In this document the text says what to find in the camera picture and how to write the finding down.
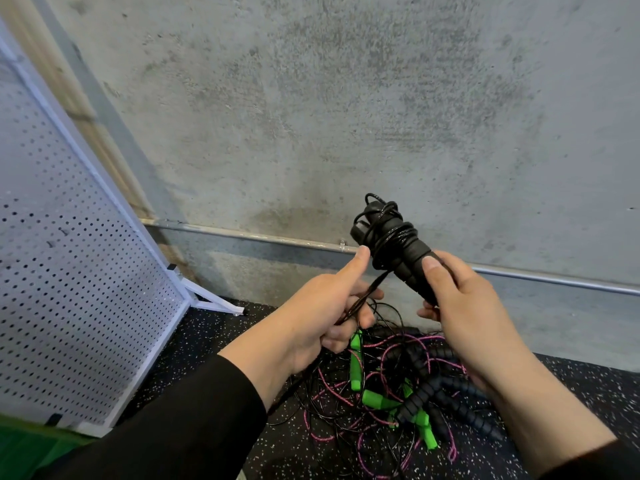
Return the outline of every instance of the black floor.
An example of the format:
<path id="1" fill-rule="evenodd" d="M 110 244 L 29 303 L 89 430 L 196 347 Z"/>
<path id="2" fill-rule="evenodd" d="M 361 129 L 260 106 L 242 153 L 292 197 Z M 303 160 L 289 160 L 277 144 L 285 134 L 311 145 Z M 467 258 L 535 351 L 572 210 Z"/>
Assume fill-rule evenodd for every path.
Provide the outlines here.
<path id="1" fill-rule="evenodd" d="M 246 315 L 190 310 L 158 358 L 147 379 L 130 402 L 120 421 L 132 417 L 153 401 L 165 387 L 195 370 L 208 356 L 258 322 L 274 308 L 235 302 Z M 584 362 L 539 355 L 540 360 L 569 387 L 615 434 L 640 450 L 640 374 Z M 294 411 L 295 398 L 285 403 L 270 422 Z M 453 423 L 458 459 L 451 464 L 442 449 L 420 448 L 406 472 L 407 479 L 426 478 L 528 478 L 510 442 L 494 444 L 471 429 Z M 314 456 L 299 411 L 281 426 L 267 426 L 251 451 L 244 473 L 253 479 L 333 478 L 319 468 L 316 458 L 331 455 L 331 444 L 321 445 Z"/>

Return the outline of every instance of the gray wall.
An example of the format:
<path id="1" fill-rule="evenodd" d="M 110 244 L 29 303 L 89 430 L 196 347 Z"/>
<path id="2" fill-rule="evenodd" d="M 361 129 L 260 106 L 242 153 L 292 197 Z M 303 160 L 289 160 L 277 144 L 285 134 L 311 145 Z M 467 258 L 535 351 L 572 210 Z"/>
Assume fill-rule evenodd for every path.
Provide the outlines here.
<path id="1" fill-rule="evenodd" d="M 468 260 L 640 283 L 640 0 L 36 2 L 160 218 L 349 241 L 374 191 Z M 339 265 L 158 239 L 266 303 Z M 640 367 L 636 299 L 495 283 L 535 349 Z"/>

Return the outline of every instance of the pegboard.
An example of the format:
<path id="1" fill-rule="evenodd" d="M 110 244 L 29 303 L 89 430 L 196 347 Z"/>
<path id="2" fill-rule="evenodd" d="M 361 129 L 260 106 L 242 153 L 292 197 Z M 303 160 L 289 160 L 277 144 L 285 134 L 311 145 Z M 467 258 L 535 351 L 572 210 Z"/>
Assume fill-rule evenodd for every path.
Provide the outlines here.
<path id="1" fill-rule="evenodd" d="M 111 426 L 189 295 L 0 29 L 0 412 Z"/>

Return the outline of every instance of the white perforated panel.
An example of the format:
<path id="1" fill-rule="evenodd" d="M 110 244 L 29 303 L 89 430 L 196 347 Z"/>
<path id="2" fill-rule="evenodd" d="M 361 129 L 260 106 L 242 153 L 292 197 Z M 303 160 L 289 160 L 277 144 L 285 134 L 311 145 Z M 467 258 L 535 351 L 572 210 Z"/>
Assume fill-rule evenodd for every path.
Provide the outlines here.
<path id="1" fill-rule="evenodd" d="M 0 404 L 101 424 L 184 297 L 8 63 L 0 144 Z"/>

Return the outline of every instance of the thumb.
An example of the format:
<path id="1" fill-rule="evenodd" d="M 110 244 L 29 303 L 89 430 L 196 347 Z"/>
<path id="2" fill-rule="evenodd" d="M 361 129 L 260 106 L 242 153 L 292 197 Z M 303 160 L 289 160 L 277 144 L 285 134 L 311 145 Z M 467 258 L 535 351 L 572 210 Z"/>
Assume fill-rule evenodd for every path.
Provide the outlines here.
<path id="1" fill-rule="evenodd" d="M 356 256 L 354 256 L 345 267 L 338 271 L 336 276 L 338 276 L 340 281 L 351 289 L 356 281 L 358 281 L 358 279 L 360 279 L 367 270 L 367 266 L 369 265 L 369 256 L 371 256 L 369 248 L 366 246 L 360 246 L 358 248 L 358 252 L 356 252 Z"/>
<path id="2" fill-rule="evenodd" d="M 438 303 L 442 303 L 455 293 L 460 293 L 449 272 L 436 258 L 432 256 L 424 258 L 422 260 L 422 270 L 431 288 L 433 288 L 433 292 L 436 294 Z"/>

